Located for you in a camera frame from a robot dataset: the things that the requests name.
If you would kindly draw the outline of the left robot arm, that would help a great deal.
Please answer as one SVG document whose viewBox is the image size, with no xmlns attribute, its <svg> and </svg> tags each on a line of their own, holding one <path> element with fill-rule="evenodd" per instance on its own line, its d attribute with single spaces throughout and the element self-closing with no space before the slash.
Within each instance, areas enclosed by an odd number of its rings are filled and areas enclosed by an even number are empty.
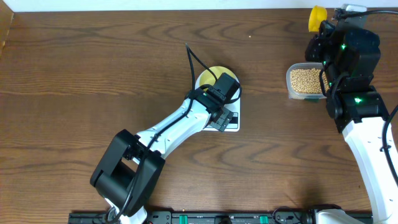
<svg viewBox="0 0 398 224">
<path fill-rule="evenodd" d="M 144 205 L 154 191 L 166 157 L 190 136 L 207 126 L 223 132 L 233 117 L 241 85 L 222 73 L 214 84 L 191 90 L 182 105 L 155 126 L 131 134 L 123 129 L 113 137 L 96 166 L 90 184 L 110 204 L 105 223 L 143 223 Z"/>
</svg>

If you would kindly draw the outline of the yellow measuring scoop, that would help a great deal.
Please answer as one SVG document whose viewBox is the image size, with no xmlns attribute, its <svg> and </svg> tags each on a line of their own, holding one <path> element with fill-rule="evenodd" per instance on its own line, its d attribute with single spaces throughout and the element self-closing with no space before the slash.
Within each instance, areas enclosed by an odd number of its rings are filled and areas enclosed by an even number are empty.
<svg viewBox="0 0 398 224">
<path fill-rule="evenodd" d="M 322 21 L 327 20 L 327 10 L 321 6 L 314 6 L 308 19 L 308 31 L 318 32 Z"/>
</svg>

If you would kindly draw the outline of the white digital kitchen scale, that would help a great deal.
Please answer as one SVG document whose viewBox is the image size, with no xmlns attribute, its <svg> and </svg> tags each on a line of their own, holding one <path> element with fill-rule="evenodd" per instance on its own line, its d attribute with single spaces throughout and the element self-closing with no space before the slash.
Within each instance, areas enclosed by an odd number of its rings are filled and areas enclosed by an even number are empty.
<svg viewBox="0 0 398 224">
<path fill-rule="evenodd" d="M 241 126 L 241 99 L 234 103 L 227 104 L 224 107 L 233 112 L 233 117 L 231 118 L 231 121 L 228 123 L 224 131 L 238 132 Z"/>
</svg>

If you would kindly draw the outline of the wooden side panel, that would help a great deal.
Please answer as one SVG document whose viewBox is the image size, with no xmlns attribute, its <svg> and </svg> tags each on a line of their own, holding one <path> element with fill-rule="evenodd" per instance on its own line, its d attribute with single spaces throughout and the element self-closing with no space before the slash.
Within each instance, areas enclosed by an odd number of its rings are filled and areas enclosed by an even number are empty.
<svg viewBox="0 0 398 224">
<path fill-rule="evenodd" d="M 6 44 L 7 37 L 11 28 L 12 20 L 14 18 L 14 12 L 12 9 L 3 1 L 0 2 L 0 55 Z"/>
</svg>

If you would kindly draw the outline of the yellow plastic bowl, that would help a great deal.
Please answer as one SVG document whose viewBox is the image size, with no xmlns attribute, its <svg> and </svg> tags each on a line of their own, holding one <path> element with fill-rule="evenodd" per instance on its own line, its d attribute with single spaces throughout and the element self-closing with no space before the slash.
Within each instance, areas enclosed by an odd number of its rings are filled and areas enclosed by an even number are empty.
<svg viewBox="0 0 398 224">
<path fill-rule="evenodd" d="M 210 70 L 215 74 L 216 78 L 219 78 L 222 73 L 227 73 L 229 76 L 231 76 L 234 79 L 236 79 L 237 81 L 239 81 L 237 76 L 230 69 L 228 69 L 226 67 L 213 66 L 213 67 L 210 67 Z M 205 70 L 197 78 L 197 80 L 195 82 L 195 88 L 198 88 L 204 84 L 214 85 L 215 81 L 216 80 L 215 80 L 214 76 L 208 70 Z"/>
</svg>

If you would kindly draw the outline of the soybeans in container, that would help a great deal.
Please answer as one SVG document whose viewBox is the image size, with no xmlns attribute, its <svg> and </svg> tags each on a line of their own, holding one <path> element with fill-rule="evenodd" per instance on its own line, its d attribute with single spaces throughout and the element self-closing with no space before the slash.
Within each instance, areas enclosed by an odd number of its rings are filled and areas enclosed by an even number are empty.
<svg viewBox="0 0 398 224">
<path fill-rule="evenodd" d="M 322 94 L 320 75 L 316 68 L 294 69 L 290 72 L 292 88 L 297 93 Z"/>
</svg>

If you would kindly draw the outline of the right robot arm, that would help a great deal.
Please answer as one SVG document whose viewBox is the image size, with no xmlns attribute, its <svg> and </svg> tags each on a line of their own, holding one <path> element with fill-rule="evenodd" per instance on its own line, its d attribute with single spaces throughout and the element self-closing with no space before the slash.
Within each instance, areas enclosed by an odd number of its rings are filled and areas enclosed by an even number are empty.
<svg viewBox="0 0 398 224">
<path fill-rule="evenodd" d="M 391 119 L 371 85 L 381 57 L 379 36 L 360 26 L 324 20 L 305 58 L 320 62 L 326 109 L 358 164 L 374 223 L 397 223 L 397 149 Z"/>
</svg>

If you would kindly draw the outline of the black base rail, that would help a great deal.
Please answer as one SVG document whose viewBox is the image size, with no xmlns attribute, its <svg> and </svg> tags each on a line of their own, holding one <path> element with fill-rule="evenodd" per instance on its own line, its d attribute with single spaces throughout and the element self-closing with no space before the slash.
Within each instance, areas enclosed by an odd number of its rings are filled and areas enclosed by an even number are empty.
<svg viewBox="0 0 398 224">
<path fill-rule="evenodd" d="M 70 213 L 68 224 L 105 223 L 104 213 Z M 373 223 L 370 213 L 348 213 L 349 216 L 363 223 Z M 156 211 L 150 213 L 145 224 L 260 224 L 260 223 L 303 223 L 292 212 L 278 211 L 272 217 L 271 213 L 173 213 Z"/>
</svg>

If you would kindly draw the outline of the clear plastic container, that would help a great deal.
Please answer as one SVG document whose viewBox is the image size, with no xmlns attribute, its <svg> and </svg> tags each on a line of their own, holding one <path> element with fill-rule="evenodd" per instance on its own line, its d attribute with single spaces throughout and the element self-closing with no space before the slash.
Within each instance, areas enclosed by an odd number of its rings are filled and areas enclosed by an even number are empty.
<svg viewBox="0 0 398 224">
<path fill-rule="evenodd" d="M 289 98 L 296 100 L 320 100 L 322 94 L 319 75 L 323 65 L 315 62 L 293 64 L 286 72 Z"/>
</svg>

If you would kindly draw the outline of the green tape piece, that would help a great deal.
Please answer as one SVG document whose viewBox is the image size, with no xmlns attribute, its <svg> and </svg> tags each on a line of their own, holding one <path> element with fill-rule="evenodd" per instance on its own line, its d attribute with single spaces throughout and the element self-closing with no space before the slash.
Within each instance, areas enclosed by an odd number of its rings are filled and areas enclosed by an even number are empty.
<svg viewBox="0 0 398 224">
<path fill-rule="evenodd" d="M 304 100 L 310 101 L 310 102 L 314 102 L 314 103 L 318 103 L 320 99 L 318 99 L 318 98 L 305 98 Z"/>
</svg>

